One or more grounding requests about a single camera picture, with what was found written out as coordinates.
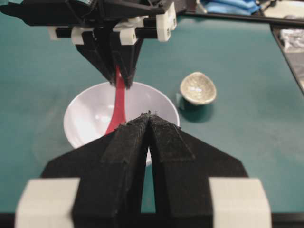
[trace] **black 3d-printed part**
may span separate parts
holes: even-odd
[[[119,32],[113,32],[110,37],[113,62],[119,66],[125,86],[130,88],[136,71],[136,63],[143,39],[139,38],[134,45],[121,45]]]
[[[150,121],[156,213],[172,227],[201,227],[213,212],[209,177],[247,177],[246,170],[239,160],[175,125],[155,115]]]
[[[56,29],[56,35],[58,38],[71,38],[72,28],[59,27]]]
[[[76,228],[123,227],[140,214],[148,120],[121,125],[47,164],[42,178],[80,177],[72,212]]]
[[[141,39],[157,39],[157,30],[155,28],[136,28],[135,34]]]
[[[304,227],[304,213],[272,213],[272,228],[303,228]],[[212,228],[212,216],[206,216],[201,228]],[[15,214],[14,213],[0,213],[1,228],[14,228]],[[126,224],[126,228],[155,228],[163,227],[168,222],[168,218],[159,216],[153,213],[142,213],[138,217],[134,217],[130,223]]]
[[[210,176],[247,177],[239,160],[152,114],[50,161],[41,177],[80,177],[76,228],[126,227],[140,216],[148,146],[157,218],[170,227],[210,223]]]
[[[22,19],[30,26],[75,26],[84,23],[90,7],[77,0],[24,0],[0,6],[4,14]]]
[[[151,5],[148,0],[99,0],[103,2],[103,13],[106,19],[133,18],[137,16],[154,16],[164,14],[173,0],[164,4]]]
[[[107,31],[108,27],[95,29],[95,36],[93,32],[84,32],[82,34],[84,45],[76,45],[76,48],[111,84],[115,84],[115,68],[110,58],[109,36],[100,36]]]

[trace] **black metal rod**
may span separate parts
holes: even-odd
[[[135,34],[137,38],[157,39],[157,30],[155,28],[136,28]]]
[[[143,20],[143,25],[145,27],[153,27],[156,28],[156,18],[145,18]]]
[[[281,19],[281,18],[268,18],[261,16],[243,16],[235,14],[226,14],[226,13],[206,13],[206,14],[197,14],[194,12],[185,12],[185,16],[192,16],[198,18],[212,18],[212,19],[229,19],[229,20],[240,20],[240,21],[249,21],[249,22],[259,22],[259,23],[268,23],[278,26],[288,26],[289,28],[304,29],[304,20],[290,20],[290,19]]]
[[[58,38],[71,38],[72,28],[57,28],[56,35]]]

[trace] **white plastic block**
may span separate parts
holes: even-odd
[[[143,27],[143,19],[147,17],[128,18],[127,21],[122,21],[113,28],[114,32],[119,32],[121,45],[134,45],[137,42],[135,29]]]
[[[57,37],[56,34],[56,29],[58,27],[54,27],[54,26],[48,26],[48,33],[49,33],[49,37],[51,38],[51,40],[59,40],[59,38]]]
[[[214,228],[271,228],[262,183],[253,178],[209,178]]]
[[[15,228],[73,228],[79,178],[30,180],[19,200]]]
[[[175,30],[177,25],[174,2],[170,5],[168,11],[164,14],[156,15],[157,38],[161,42],[168,41],[171,31]]]
[[[73,27],[71,34],[72,43],[74,45],[84,45],[84,40],[82,39],[82,33],[93,30],[94,28]]]
[[[134,45],[137,41],[135,29],[126,28],[120,31],[119,38],[121,45]]]

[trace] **bowl rim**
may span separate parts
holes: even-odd
[[[70,145],[74,148],[74,149],[77,149],[81,146],[78,146],[76,145],[75,143],[71,142],[68,138],[68,134],[67,134],[67,128],[66,128],[66,125],[65,125],[65,122],[66,122],[66,118],[67,118],[67,111],[68,109],[73,105],[73,103],[75,102],[75,100],[81,96],[83,93],[87,92],[88,90],[90,89],[93,89],[94,87],[99,87],[99,86],[103,86],[103,85],[106,85],[106,84],[110,84],[109,82],[103,82],[103,83],[99,83],[99,84],[96,84],[96,85],[93,85],[87,89],[85,89],[84,91],[80,92],[78,95],[76,95],[73,100],[69,103],[69,105],[67,106],[66,110],[65,110],[65,114],[64,114],[64,117],[63,117],[63,129],[64,129],[64,133],[65,133],[65,136],[66,136],[66,139],[68,140],[68,142],[70,143]],[[133,82],[133,84],[137,84],[137,85],[141,85],[141,86],[144,86],[144,87],[147,87],[149,89],[152,89],[154,90],[155,92],[161,94],[169,103],[170,105],[173,107],[174,109],[174,113],[175,113],[175,116],[177,117],[177,126],[180,126],[180,116],[178,114],[178,111],[177,111],[177,108],[175,107],[175,105],[173,104],[173,102],[161,91],[159,91],[158,89],[150,86],[150,85],[147,85],[147,84],[144,84],[144,83],[140,83],[140,82]]]

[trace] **blue cloth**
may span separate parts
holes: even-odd
[[[250,15],[260,7],[254,0],[209,0],[203,2],[209,13]]]

